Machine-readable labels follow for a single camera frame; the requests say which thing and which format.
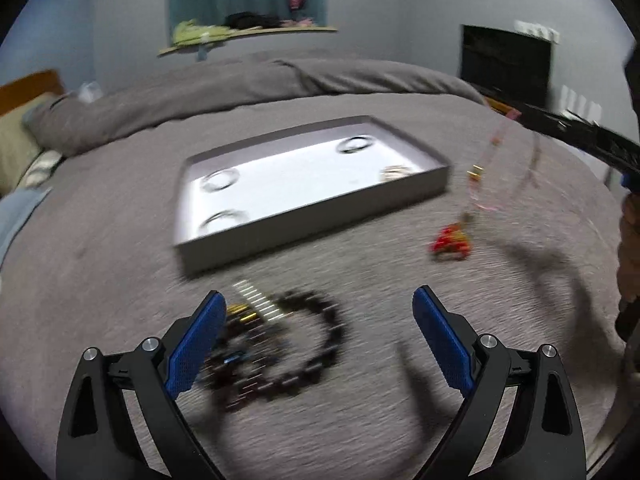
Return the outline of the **red gold charm jewelry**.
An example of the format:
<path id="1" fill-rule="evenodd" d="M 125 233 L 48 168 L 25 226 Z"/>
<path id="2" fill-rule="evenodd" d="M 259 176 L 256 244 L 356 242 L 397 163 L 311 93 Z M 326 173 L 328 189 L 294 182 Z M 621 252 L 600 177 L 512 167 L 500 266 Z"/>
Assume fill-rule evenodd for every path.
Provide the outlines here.
<path id="1" fill-rule="evenodd" d="M 469 257 L 472 245 L 461 223 L 445 226 L 437 235 L 431 246 L 431 253 L 439 258 L 446 255 L 463 260 Z"/>

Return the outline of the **pearl bar clip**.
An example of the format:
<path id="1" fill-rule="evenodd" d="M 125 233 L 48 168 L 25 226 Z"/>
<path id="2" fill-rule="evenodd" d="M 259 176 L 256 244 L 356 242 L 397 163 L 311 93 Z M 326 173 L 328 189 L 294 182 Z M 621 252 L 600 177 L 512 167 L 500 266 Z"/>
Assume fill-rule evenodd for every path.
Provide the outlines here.
<path id="1" fill-rule="evenodd" d="M 286 313 L 250 281 L 239 280 L 233 287 L 266 323 L 277 323 L 286 317 Z"/>

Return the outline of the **clear bangle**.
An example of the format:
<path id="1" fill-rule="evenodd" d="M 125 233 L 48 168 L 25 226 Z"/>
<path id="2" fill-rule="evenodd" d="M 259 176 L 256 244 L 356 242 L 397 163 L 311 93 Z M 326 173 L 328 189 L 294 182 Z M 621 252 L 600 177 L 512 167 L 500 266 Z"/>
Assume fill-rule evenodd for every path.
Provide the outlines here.
<path id="1" fill-rule="evenodd" d="M 215 193 L 230 188 L 238 182 L 239 178 L 239 170 L 235 168 L 221 169 L 202 177 L 201 187 L 207 193 Z"/>

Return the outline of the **black television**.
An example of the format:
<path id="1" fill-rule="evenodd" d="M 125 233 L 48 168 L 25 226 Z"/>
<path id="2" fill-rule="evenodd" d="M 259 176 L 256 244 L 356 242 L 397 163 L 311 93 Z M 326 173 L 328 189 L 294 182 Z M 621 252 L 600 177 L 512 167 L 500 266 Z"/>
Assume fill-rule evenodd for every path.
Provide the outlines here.
<path id="1" fill-rule="evenodd" d="M 549 40 L 462 25 L 459 77 L 500 98 L 545 107 L 552 55 L 553 44 Z"/>

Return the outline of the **grey duvet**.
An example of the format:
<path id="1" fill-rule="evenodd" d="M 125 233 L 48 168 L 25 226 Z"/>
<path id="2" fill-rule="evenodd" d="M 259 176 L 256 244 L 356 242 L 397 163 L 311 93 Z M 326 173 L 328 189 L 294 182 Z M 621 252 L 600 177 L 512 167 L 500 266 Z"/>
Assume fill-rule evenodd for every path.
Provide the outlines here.
<path id="1" fill-rule="evenodd" d="M 48 479 L 597 479 L 620 210 L 427 68 L 202 63 L 40 96 L 1 202 L 1 413 Z"/>

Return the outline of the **grey shallow box tray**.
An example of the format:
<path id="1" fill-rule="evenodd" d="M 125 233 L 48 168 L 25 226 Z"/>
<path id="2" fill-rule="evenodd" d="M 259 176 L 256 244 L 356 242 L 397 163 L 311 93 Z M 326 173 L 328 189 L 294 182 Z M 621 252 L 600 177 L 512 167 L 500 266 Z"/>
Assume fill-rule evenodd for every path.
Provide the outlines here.
<path id="1" fill-rule="evenodd" d="M 392 165 L 411 177 L 380 181 Z M 202 177 L 235 168 L 207 193 Z M 174 247 L 195 275 L 351 226 L 446 191 L 451 164 L 431 145 L 372 116 L 312 122 L 187 158 L 176 189 Z"/>

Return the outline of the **striped pillow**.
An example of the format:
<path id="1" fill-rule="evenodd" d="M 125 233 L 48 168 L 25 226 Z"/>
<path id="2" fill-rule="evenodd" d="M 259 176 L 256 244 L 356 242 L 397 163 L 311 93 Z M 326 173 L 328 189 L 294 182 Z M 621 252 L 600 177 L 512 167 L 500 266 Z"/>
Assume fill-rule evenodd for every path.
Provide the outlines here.
<path id="1" fill-rule="evenodd" d="M 64 156 L 57 151 L 43 151 L 26 169 L 17 183 L 17 188 L 39 188 L 52 177 L 55 169 L 62 164 Z"/>

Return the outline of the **olive green pillow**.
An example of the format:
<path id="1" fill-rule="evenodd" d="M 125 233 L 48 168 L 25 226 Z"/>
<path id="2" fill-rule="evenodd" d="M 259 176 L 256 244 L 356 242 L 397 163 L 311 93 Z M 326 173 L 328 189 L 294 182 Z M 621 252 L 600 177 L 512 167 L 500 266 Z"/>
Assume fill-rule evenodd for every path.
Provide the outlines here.
<path id="1" fill-rule="evenodd" d="M 36 106 L 53 98 L 53 93 L 43 93 L 41 96 L 37 96 L 35 99 L 1 116 L 1 195 L 9 194 L 17 187 L 27 169 L 32 166 L 32 163 L 42 153 L 42 147 L 23 122 L 24 116 Z"/>

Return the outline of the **pink item on shelf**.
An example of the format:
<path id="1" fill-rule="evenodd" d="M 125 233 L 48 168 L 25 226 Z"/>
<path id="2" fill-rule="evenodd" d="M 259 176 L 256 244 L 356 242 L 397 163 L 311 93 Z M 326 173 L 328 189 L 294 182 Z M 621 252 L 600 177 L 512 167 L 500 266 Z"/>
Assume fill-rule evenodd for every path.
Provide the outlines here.
<path id="1" fill-rule="evenodd" d="M 280 21 L 281 28 L 309 28 L 316 26 L 312 18 L 303 18 L 302 20 L 283 20 Z"/>

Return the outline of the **white plastic bag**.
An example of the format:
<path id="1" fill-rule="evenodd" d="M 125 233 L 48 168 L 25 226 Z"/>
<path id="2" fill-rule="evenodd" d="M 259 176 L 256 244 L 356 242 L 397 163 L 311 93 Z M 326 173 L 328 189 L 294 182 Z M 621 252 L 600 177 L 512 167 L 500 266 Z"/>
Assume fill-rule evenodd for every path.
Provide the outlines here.
<path id="1" fill-rule="evenodd" d="M 91 104 L 101 99 L 104 92 L 96 81 L 83 82 L 75 91 L 76 98 L 85 104 Z"/>

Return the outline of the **wooden headboard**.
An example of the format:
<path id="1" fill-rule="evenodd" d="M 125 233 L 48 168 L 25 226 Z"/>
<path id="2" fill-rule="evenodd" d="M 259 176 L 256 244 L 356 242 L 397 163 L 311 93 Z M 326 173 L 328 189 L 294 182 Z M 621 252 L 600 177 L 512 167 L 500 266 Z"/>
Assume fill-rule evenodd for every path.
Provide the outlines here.
<path id="1" fill-rule="evenodd" d="M 0 87 L 0 115 L 12 112 L 38 96 L 52 93 L 62 96 L 65 89 L 56 70 L 42 70 Z"/>

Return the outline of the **wooden window shelf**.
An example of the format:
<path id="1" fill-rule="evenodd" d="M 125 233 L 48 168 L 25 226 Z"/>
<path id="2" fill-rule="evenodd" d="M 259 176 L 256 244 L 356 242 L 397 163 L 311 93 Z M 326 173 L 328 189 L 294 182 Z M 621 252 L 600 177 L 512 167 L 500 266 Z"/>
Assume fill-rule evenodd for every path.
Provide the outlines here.
<path id="1" fill-rule="evenodd" d="M 159 58 L 171 55 L 177 52 L 186 51 L 193 48 L 218 46 L 218 44 L 224 44 L 225 42 L 235 41 L 240 39 L 253 39 L 262 36 L 283 36 L 292 34 L 337 34 L 338 29 L 334 26 L 305 26 L 305 27 L 280 27 L 280 28 L 252 28 L 236 30 L 235 32 L 229 32 L 227 36 L 215 37 L 215 38 L 200 38 L 198 40 L 191 40 L 185 44 L 174 44 L 171 47 L 160 49 L 157 53 Z"/>

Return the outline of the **black cloth on shelf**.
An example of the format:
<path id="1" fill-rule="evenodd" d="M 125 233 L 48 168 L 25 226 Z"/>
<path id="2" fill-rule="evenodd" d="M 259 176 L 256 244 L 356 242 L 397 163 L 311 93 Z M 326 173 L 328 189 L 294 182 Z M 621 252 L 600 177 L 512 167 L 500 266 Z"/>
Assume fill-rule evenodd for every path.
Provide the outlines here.
<path id="1" fill-rule="evenodd" d="M 224 26 L 230 29 L 245 30 L 255 27 L 273 29 L 281 27 L 281 20 L 277 15 L 259 14 L 250 11 L 229 14 L 224 19 Z"/>

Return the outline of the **green cloth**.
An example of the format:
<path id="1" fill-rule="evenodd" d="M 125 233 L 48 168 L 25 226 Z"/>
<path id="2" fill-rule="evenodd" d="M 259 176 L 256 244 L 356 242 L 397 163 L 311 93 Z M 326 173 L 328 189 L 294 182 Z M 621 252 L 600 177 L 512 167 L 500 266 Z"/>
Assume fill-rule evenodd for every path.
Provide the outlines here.
<path id="1" fill-rule="evenodd" d="M 228 40 L 234 29 L 220 25 L 201 25 L 197 20 L 180 22 L 171 35 L 171 45 L 175 48 L 192 47 L 198 44 L 214 44 Z"/>

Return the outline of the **white wall switch panel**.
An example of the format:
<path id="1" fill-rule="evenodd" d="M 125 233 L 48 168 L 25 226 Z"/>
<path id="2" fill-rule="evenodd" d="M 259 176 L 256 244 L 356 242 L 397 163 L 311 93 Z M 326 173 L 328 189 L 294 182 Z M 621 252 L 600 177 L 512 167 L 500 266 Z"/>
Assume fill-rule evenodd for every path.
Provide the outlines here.
<path id="1" fill-rule="evenodd" d="M 560 43 L 560 33 L 557 30 L 538 23 L 529 23 L 515 20 L 514 30 L 519 34 L 543 39 L 552 42 L 552 44 Z"/>

